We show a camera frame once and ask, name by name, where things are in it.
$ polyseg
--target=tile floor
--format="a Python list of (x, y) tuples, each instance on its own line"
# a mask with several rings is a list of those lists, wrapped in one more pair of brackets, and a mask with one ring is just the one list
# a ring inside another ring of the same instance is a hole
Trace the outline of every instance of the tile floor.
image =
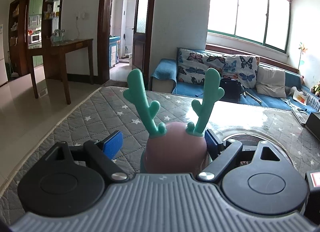
[(67, 105), (60, 81), (45, 80), (42, 66), (35, 69), (38, 91), (48, 95), (35, 99), (30, 75), (0, 87), (0, 188), (13, 168), (58, 121), (100, 85), (69, 82), (71, 105)]
[(132, 70), (128, 63), (118, 63), (110, 68), (110, 79), (118, 81), (127, 81), (127, 77)]

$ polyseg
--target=metal screw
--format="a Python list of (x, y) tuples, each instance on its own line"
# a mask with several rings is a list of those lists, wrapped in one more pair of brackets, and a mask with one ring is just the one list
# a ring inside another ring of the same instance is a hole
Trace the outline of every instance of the metal screw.
[(203, 171), (198, 174), (199, 179), (201, 180), (213, 180), (214, 174), (212, 172)]
[(115, 173), (113, 173), (112, 175), (111, 175), (111, 178), (113, 179), (113, 180), (119, 180), (119, 181), (121, 181), (121, 180), (125, 180), (125, 179), (127, 179), (127, 175), (125, 174), (125, 173), (123, 173), (123, 172), (115, 172)]

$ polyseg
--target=wooden table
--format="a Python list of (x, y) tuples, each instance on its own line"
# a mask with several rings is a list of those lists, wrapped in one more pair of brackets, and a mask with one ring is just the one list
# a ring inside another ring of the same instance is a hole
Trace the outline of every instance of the wooden table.
[[(43, 45), (41, 48), (27, 50), (27, 64), (28, 64), (29, 72), (31, 74), (33, 92), (36, 98), (39, 98), (39, 96), (38, 96), (38, 90), (36, 85), (33, 56), (37, 56), (37, 55), (43, 55), (49, 58), (49, 59), (43, 60), (45, 75), (46, 75), (46, 68), (47, 68), (47, 71), (50, 68), (49, 63), (51, 63), (51, 65), (58, 64), (57, 66), (59, 66), (60, 68), (60, 78), (63, 82), (66, 101), (67, 101), (67, 104), (70, 105), (71, 99), (70, 99), (70, 92), (69, 92), (69, 85), (68, 85), (67, 67), (66, 67), (66, 53), (88, 47), (90, 83), (93, 85), (92, 40), (93, 39), (84, 39), (84, 40), (78, 39), (74, 41), (61, 41), (61, 42), (51, 44), (49, 46)], [(54, 60), (52, 59), (52, 56), (56, 56), (59, 59)]]

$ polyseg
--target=frosted glass door panel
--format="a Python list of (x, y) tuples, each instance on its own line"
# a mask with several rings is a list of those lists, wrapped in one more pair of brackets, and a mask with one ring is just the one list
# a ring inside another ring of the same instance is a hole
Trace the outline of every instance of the frosted glass door panel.
[(137, 33), (146, 33), (148, 1), (139, 0), (137, 16)]

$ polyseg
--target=white wall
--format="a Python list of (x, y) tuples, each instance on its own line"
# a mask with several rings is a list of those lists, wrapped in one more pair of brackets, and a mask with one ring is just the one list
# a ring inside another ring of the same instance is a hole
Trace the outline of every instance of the white wall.
[(293, 0), (292, 22), (289, 41), (289, 64), (298, 67), (300, 50), (299, 44), (303, 42), (308, 48), (302, 55), (304, 65), (300, 66), (300, 74), (305, 76), (308, 87), (320, 81), (320, 0)]
[(114, 35), (121, 35), (123, 0), (116, 0), (115, 18), (114, 18)]
[(128, 48), (128, 53), (132, 53), (132, 43), (133, 43), (133, 30), (134, 27), (134, 14), (136, 10), (136, 0), (128, 0), (127, 3), (127, 19), (125, 26), (126, 40), (125, 44)]
[(149, 74), (177, 47), (205, 49), (210, 0), (155, 0)]
[(242, 41), (236, 38), (223, 36), (221, 34), (208, 33), (207, 43), (216, 44), (228, 48), (239, 49), (252, 54), (257, 54), (270, 59), (288, 63), (288, 55), (282, 52), (269, 49), (262, 45), (250, 43), (248, 41)]
[(114, 35), (115, 31), (115, 11), (116, 11), (116, 0), (112, 0), (111, 7), (111, 21), (110, 21), (110, 35)]
[(123, 0), (122, 5), (122, 20), (121, 20), (121, 43), (120, 43), (120, 58), (124, 57), (125, 54), (125, 44), (124, 44), (124, 34), (125, 34), (125, 26), (127, 22), (127, 3), (128, 0)]
[(5, 62), (9, 62), (8, 50), (8, 20), (9, 20), (9, 8), (10, 0), (0, 0), (0, 24), (3, 24), (3, 52)]
[[(97, 25), (99, 0), (63, 0), (61, 28), (66, 30), (66, 39), (77, 37), (76, 12), (85, 12), (85, 19), (78, 20), (80, 39), (93, 39), (93, 71), (98, 75), (97, 67)], [(87, 49), (80, 49), (66, 54), (67, 72), (89, 75)]]

